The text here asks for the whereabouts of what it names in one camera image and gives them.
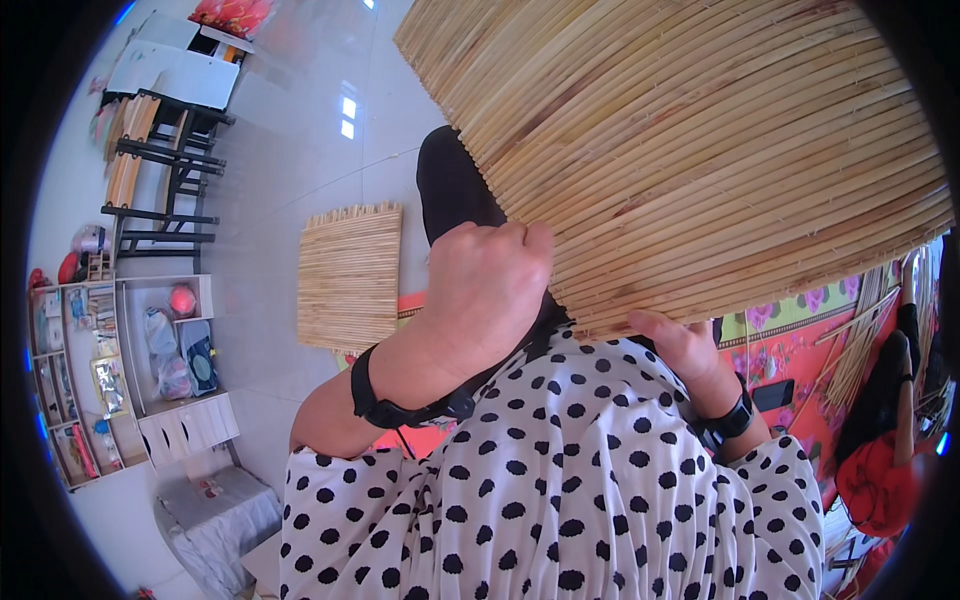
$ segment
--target woven reed mat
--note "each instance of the woven reed mat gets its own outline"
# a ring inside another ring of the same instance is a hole
[[[953,223],[853,2],[417,0],[395,42],[508,218],[553,227],[579,339],[782,300]]]
[[[396,330],[399,204],[310,217],[300,237],[297,341],[358,356]]]

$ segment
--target black cable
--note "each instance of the black cable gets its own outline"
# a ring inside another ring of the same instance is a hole
[[[407,454],[410,455],[410,458],[416,459],[416,458],[417,458],[417,455],[414,454],[414,449],[413,449],[412,447],[410,447],[410,445],[407,443],[407,439],[403,437],[403,434],[402,434],[402,433],[400,433],[399,428],[398,428],[398,429],[394,429],[394,431],[396,432],[396,434],[397,434],[398,436],[400,436],[400,441],[403,442],[404,447],[407,448]]]

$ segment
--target shelving unit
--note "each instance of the shelving unit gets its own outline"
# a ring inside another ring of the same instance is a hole
[[[184,324],[213,318],[209,275],[126,277],[30,290],[30,364],[40,428],[68,490],[148,460],[155,467],[173,463],[239,435],[229,395],[223,389],[178,400],[154,398],[156,376],[146,345],[144,309],[164,306],[178,284],[188,286],[197,298],[194,314],[173,321],[179,344]],[[110,307],[103,314],[111,314],[107,319],[114,324],[112,344],[98,345],[93,330],[74,323],[67,295],[76,288],[84,288]],[[59,315],[48,317],[48,310],[56,315],[56,307]],[[58,324],[41,326],[44,320],[56,319]],[[53,341],[48,339],[50,335],[38,334],[51,329],[60,331],[52,335]],[[120,366],[118,379],[126,412],[103,419],[104,408],[90,366],[91,361],[107,356],[115,357]],[[104,437],[94,429],[99,420],[113,438],[116,460],[110,460]]]

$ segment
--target phone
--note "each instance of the phone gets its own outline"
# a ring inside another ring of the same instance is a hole
[[[793,379],[786,379],[754,389],[751,392],[754,406],[761,413],[786,406],[793,400],[793,385]]]

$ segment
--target woman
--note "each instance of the woman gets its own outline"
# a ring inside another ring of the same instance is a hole
[[[851,523],[874,538],[890,538],[909,521],[924,465],[913,460],[913,381],[920,366],[916,259],[906,260],[895,329],[877,356],[844,420],[834,452],[836,485]],[[934,440],[924,444],[932,449]]]
[[[635,312],[658,354],[581,345],[544,300],[549,227],[505,224],[450,128],[424,141],[418,185],[426,303],[297,414],[281,597],[819,597],[797,441],[741,420],[721,467],[687,424],[750,414],[708,325]],[[461,386],[475,414],[433,454],[366,452],[386,422],[371,403],[416,411]]]

